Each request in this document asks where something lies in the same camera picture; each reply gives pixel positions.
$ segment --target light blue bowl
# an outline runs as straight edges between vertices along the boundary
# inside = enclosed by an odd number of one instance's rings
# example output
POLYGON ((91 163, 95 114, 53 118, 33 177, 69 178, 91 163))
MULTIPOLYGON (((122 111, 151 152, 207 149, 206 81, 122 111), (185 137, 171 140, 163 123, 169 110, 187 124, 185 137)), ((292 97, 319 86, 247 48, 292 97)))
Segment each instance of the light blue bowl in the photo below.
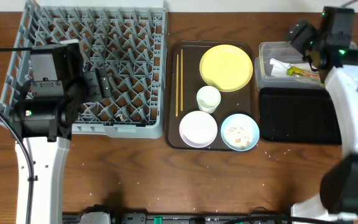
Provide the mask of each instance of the light blue bowl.
POLYGON ((252 149, 259 141, 259 127, 250 116, 247 116, 245 114, 233 114, 233 115, 230 115, 229 117, 227 117, 223 121, 222 127, 221 127, 221 136, 222 136, 224 143, 227 146, 229 146, 231 149, 236 150, 236 151, 248 151, 249 149, 252 149), (225 140, 225 138, 223 136, 224 130, 226 128, 231 128, 231 127, 236 127, 236 126, 240 126, 240 127, 251 126, 252 127, 252 142, 245 149, 236 149, 235 147, 232 147, 225 140))

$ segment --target white cup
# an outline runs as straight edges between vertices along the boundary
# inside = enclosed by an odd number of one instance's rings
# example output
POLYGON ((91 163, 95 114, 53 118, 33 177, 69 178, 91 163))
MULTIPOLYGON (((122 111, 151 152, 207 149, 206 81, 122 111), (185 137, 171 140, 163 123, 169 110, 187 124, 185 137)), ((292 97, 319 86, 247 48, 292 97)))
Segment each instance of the white cup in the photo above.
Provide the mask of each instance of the white cup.
POLYGON ((213 86, 204 86, 198 90, 196 98, 201 111, 214 113, 221 102, 221 93, 213 86))

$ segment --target wooden table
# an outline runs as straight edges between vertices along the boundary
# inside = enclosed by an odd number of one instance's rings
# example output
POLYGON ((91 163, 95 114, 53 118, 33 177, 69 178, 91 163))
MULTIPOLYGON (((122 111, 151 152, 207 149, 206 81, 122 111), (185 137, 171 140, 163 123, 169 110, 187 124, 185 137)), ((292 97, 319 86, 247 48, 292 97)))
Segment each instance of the wooden table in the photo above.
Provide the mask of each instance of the wooden table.
MULTIPOLYGON (((170 13, 169 46, 179 40, 283 40, 294 22, 321 14, 170 13)), ((0 12, 0 47, 12 47, 21 13, 0 12)), ((358 43, 358 15, 354 26, 358 43)), ((10 53, 0 53, 0 94, 10 53)), ((180 151, 159 139, 74 135, 64 178, 64 212, 105 203, 162 213, 247 213, 256 206, 288 211, 318 193, 322 176, 339 162, 341 147, 260 141, 250 153, 180 151)), ((0 126, 0 223, 16 218, 14 140, 0 126)))

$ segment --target pair of chopsticks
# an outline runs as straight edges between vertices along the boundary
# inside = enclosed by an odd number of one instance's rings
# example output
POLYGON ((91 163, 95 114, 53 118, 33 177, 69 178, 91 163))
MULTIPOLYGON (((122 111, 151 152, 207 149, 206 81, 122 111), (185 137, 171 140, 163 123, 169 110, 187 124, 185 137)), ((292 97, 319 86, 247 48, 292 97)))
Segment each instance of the pair of chopsticks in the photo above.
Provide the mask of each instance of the pair of chopsticks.
MULTIPOLYGON (((178 116, 179 103, 179 55, 177 55, 177 97, 175 116, 178 116)), ((180 111, 183 111, 183 49, 180 52, 180 111)))

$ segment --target brown serving tray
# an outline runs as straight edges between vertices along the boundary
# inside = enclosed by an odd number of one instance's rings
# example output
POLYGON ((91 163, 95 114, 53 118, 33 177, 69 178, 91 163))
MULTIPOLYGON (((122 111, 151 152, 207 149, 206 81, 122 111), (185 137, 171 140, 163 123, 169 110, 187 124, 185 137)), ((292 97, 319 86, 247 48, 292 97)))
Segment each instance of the brown serving tray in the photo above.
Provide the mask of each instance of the brown serving tray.
POLYGON ((164 138, 169 146, 174 149, 187 150, 211 150, 211 151, 233 151, 225 145, 221 137, 221 125, 230 115, 236 113, 246 114, 257 121, 257 105, 255 94, 255 77, 252 74, 250 82, 240 90, 233 92, 221 92, 221 103, 216 108, 212 117, 218 124, 218 135, 216 139, 205 148, 193 148, 188 146, 179 135, 179 124, 182 118, 192 112, 197 111, 196 100, 197 91, 207 84, 200 74, 200 60, 204 53, 216 45, 231 44, 241 48, 253 60, 252 50, 245 43, 226 43, 226 42, 204 42, 204 41, 181 41, 173 47, 171 54, 170 74, 167 75, 167 100, 165 105, 165 127, 164 138), (179 55, 179 75, 180 70, 180 52, 183 49, 183 111, 180 111, 180 76, 179 76, 179 94, 178 94, 178 116, 175 116, 176 109, 176 72, 177 55, 179 55))

